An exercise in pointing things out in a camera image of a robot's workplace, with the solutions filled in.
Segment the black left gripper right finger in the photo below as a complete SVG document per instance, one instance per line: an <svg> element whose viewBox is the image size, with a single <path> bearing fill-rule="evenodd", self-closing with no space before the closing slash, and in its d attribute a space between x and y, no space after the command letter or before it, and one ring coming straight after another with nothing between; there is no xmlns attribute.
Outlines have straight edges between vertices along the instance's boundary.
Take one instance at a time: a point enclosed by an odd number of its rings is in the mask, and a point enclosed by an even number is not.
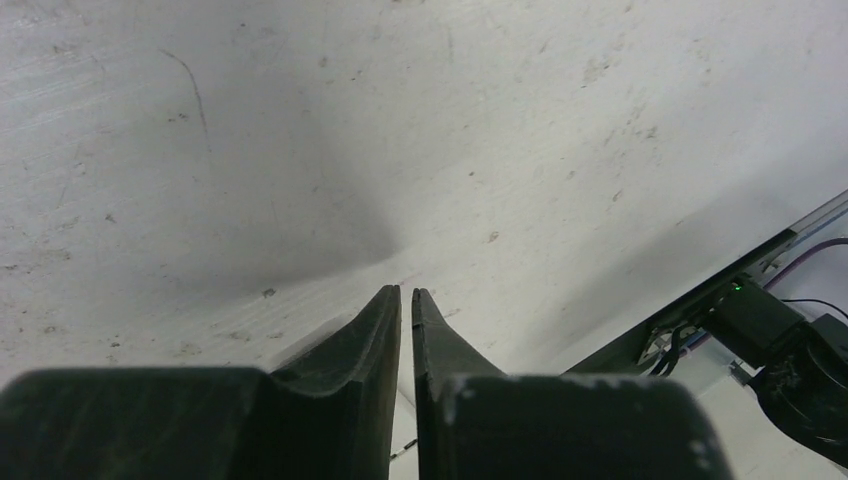
<svg viewBox="0 0 848 480"><path fill-rule="evenodd" d="M413 292L423 479L729 479L705 412L657 377L508 375Z"/></svg>

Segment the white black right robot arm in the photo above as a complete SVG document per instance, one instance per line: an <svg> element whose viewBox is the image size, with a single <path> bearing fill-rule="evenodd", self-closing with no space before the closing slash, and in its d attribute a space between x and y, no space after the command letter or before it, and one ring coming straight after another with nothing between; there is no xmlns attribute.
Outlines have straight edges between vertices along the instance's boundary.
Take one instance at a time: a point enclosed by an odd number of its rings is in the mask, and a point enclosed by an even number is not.
<svg viewBox="0 0 848 480"><path fill-rule="evenodd" d="M770 292L735 279L708 308L704 328L758 372L747 385L781 432L847 466L847 325L809 321Z"/></svg>

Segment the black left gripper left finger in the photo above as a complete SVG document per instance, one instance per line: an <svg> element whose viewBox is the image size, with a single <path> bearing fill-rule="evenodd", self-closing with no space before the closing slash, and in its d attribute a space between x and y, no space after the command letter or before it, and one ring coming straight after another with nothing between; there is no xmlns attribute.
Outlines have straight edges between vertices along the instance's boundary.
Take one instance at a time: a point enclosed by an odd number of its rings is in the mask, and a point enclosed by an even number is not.
<svg viewBox="0 0 848 480"><path fill-rule="evenodd" d="M385 479L401 301L355 318L274 371L68 368L1 392L5 479Z"/></svg>

